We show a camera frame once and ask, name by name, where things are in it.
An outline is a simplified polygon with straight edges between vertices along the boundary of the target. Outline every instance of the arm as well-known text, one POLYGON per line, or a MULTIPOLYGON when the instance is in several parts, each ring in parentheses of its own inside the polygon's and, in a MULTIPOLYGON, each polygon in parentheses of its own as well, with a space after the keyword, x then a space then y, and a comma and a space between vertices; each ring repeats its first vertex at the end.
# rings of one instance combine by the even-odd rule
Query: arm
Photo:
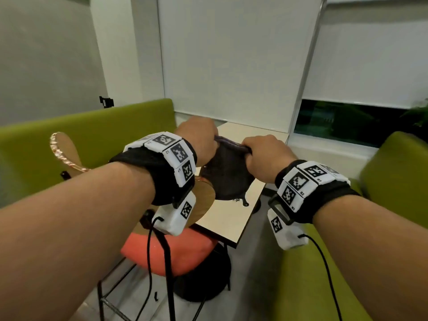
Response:
MULTIPOLYGON (((249 171, 267 183, 297 159, 272 135, 243 143, 253 151, 247 157, 249 171)), ((313 221, 374 320, 428 319, 428 230, 353 195, 327 203, 313 221)))
MULTIPOLYGON (((198 166, 214 156, 211 119, 191 118, 175 133, 198 166)), ((68 320, 154 195, 145 169, 110 163, 1 209, 0 320, 68 320)))

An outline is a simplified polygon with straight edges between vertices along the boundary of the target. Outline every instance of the person's left arm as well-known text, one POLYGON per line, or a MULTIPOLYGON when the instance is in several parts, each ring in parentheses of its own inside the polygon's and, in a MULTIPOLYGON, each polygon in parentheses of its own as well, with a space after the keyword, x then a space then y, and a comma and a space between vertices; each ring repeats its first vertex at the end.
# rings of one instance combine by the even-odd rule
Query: person's left arm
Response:
MULTIPOLYGON (((198 166, 214 156, 211 119, 191 118, 175 133, 198 166)), ((1 209, 0 320, 68 320, 154 196, 145 169, 109 163, 1 209)))

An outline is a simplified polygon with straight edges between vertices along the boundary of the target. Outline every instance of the floor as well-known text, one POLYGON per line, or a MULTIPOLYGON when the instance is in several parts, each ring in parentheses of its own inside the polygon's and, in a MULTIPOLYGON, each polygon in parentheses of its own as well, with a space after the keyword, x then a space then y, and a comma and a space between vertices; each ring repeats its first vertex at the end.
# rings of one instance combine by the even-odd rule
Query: floor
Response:
MULTIPOLYGON (((258 321, 270 318, 282 251, 276 244, 268 224, 266 215, 268 200, 262 196, 261 201, 261 209, 251 217, 238 248, 228 249, 232 262, 231 291, 226 288, 220 295, 206 302, 198 321, 258 321)), ((104 283, 104 291, 110 288, 131 265, 129 261, 123 263, 104 283)), ((136 267, 108 299, 127 317, 135 320, 147 296, 147 291, 147 271, 136 267)), ((191 321, 199 303, 186 302, 176 296, 174 300, 177 321, 191 321)), ((106 320, 121 320, 108 307, 104 307, 104 312, 106 320)), ((72 321, 98 320, 97 292, 94 289, 73 316, 72 321)), ((139 320, 169 320, 164 277, 153 275, 152 295, 139 320), (157 292, 157 302, 154 299, 155 292, 157 292)))

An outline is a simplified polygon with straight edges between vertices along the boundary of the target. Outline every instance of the green sofa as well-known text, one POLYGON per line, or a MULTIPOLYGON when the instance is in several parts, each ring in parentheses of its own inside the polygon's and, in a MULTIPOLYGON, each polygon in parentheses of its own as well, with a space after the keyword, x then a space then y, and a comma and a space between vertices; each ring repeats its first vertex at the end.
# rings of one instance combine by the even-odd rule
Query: green sofa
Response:
POLYGON ((62 181, 64 168, 49 147, 54 132, 67 133, 83 165, 95 168, 120 152, 124 144, 174 129, 170 99, 1 127, 0 207, 62 181))
MULTIPOLYGON (((426 181, 428 145, 413 135, 395 132, 367 163, 352 187, 375 203, 428 228, 426 181)), ((342 317, 346 321, 371 320, 334 264, 318 232, 307 233, 322 248, 331 271, 342 317)), ((327 273, 313 244, 284 252, 278 281, 274 320, 337 320, 327 273)))

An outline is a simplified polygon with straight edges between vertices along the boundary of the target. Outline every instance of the person's left hand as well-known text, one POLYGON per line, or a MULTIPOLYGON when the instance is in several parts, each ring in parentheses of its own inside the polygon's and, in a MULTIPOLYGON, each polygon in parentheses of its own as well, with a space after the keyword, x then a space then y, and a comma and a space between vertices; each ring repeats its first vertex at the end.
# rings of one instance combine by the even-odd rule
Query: person's left hand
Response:
POLYGON ((215 155, 218 143, 214 135, 218 135, 217 127, 211 118, 192 116, 180 124, 174 134, 185 138, 196 151, 197 167, 206 165, 215 155))

